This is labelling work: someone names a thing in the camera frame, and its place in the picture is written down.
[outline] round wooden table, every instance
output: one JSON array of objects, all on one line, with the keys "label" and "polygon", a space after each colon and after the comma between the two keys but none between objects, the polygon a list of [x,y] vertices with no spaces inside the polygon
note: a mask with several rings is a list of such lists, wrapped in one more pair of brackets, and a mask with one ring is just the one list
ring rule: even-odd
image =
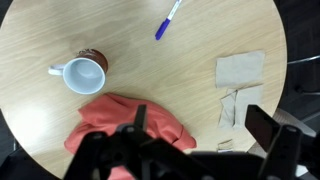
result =
[{"label": "round wooden table", "polygon": [[[262,108],[272,115],[286,74],[286,41],[272,0],[183,0],[160,41],[155,33],[174,0],[14,0],[0,30],[0,99],[6,121],[23,148],[63,177],[72,155],[63,142],[80,122],[77,110],[113,92],[156,102],[197,140],[215,151],[233,139],[235,149],[255,142],[246,129],[217,128],[218,57],[264,50]],[[85,48],[101,51],[110,69],[103,90],[76,94],[47,73]]]}]

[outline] purple marker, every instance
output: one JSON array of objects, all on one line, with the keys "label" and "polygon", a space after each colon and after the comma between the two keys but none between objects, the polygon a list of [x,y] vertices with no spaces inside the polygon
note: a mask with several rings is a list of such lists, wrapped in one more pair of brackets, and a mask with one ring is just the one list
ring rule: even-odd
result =
[{"label": "purple marker", "polygon": [[170,14],[168,15],[168,17],[166,18],[166,20],[164,20],[161,24],[161,26],[159,27],[157,33],[156,33],[156,40],[160,40],[163,33],[166,31],[171,19],[173,18],[173,15],[176,13],[179,5],[181,3],[181,0],[177,0],[176,3],[174,4],[173,8],[170,11]]}]

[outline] mug handle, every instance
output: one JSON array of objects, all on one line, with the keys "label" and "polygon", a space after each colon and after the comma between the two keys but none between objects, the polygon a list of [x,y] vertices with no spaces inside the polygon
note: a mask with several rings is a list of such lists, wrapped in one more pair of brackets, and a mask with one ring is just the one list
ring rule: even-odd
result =
[{"label": "mug handle", "polygon": [[65,64],[52,65],[48,68],[48,73],[51,75],[62,76],[63,69],[65,66],[66,66]]}]

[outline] pink cloth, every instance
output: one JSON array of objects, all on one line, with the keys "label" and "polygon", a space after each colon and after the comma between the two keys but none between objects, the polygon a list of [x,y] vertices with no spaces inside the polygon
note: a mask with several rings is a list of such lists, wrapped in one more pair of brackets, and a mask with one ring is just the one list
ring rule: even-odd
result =
[{"label": "pink cloth", "polygon": [[[147,105],[147,133],[153,138],[161,137],[180,150],[195,148],[196,141],[178,122],[178,120],[161,106],[146,100],[135,100],[115,94],[105,94],[79,110],[82,122],[69,135],[64,145],[75,154],[82,138],[89,132],[104,131],[111,136],[118,125],[132,123],[138,105]],[[129,180],[133,177],[123,168],[113,168],[112,180]]]}]

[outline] white mug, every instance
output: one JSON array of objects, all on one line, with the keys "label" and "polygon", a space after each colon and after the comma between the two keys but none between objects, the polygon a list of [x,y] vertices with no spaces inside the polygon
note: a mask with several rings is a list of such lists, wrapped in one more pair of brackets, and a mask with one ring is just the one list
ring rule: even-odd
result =
[{"label": "white mug", "polygon": [[49,67],[48,73],[63,77],[65,84],[79,94],[94,94],[106,81],[108,68],[106,58],[98,51],[87,49],[80,51],[77,58],[67,64]]}]

